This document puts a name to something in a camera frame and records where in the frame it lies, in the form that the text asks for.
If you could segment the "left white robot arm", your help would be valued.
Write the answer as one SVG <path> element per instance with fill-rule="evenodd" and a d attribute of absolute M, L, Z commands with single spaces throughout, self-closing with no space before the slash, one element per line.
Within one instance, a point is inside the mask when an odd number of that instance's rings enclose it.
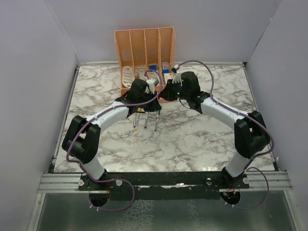
<path fill-rule="evenodd" d="M 67 153 L 67 160 L 72 157 L 72 162 L 80 164 L 80 167 L 88 173 L 90 185 L 101 190 L 106 185 L 106 169 L 101 165 L 96 154 L 99 147 L 100 135 L 116 122 L 128 118 L 139 108 L 147 112 L 155 112 L 161 109 L 158 102 L 155 87 L 158 79 L 135 79 L 130 90 L 118 97 L 106 109 L 88 116 L 75 116 L 66 132 L 62 143 L 62 149 Z"/>

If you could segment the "yellow pen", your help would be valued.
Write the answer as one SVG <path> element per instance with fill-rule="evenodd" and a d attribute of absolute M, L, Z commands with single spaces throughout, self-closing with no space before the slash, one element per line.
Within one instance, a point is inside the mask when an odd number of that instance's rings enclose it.
<path fill-rule="evenodd" d="M 137 111 L 137 120 L 136 120 L 136 127 L 135 127 L 135 131 L 137 131 L 137 130 L 138 130 L 138 125 L 139 125 L 140 114 L 141 114 L 141 112 L 138 112 L 138 111 Z"/>

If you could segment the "purple pen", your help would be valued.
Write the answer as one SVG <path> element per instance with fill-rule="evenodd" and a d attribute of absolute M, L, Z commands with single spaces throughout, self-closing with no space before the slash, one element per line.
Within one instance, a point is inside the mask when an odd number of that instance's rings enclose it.
<path fill-rule="evenodd" d="M 136 120 L 137 120 L 137 113 L 134 114 L 134 118 L 133 118 L 133 127 L 136 127 Z"/>

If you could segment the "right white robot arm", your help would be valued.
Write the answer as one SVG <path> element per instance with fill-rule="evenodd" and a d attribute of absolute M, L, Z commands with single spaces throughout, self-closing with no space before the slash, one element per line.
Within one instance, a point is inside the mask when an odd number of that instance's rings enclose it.
<path fill-rule="evenodd" d="M 177 73 L 169 79 L 160 97 L 166 101 L 185 100 L 190 109 L 209 115 L 234 131 L 236 149 L 231 161 L 223 168 L 221 183 L 232 188 L 239 181 L 253 156 L 270 142 L 261 113 L 247 113 L 218 101 L 210 93 L 201 91 L 198 77 L 192 71 Z"/>

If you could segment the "green pen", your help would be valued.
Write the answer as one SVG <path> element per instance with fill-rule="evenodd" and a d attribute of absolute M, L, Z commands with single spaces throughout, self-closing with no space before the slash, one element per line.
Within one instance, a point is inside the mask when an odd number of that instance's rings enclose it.
<path fill-rule="evenodd" d="M 157 129 L 158 129 L 158 123 L 159 123 L 159 118 L 160 116 L 157 114 L 156 112 L 156 116 L 155 116 L 155 128 L 154 128 L 154 131 L 157 132 Z"/>

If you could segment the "blue pen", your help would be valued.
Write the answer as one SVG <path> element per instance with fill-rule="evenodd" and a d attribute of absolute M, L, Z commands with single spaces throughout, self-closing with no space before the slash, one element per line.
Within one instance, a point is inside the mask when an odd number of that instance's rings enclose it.
<path fill-rule="evenodd" d="M 145 112 L 145 122 L 144 122 L 144 128 L 147 128 L 148 125 L 148 118 L 149 118 L 149 112 Z"/>

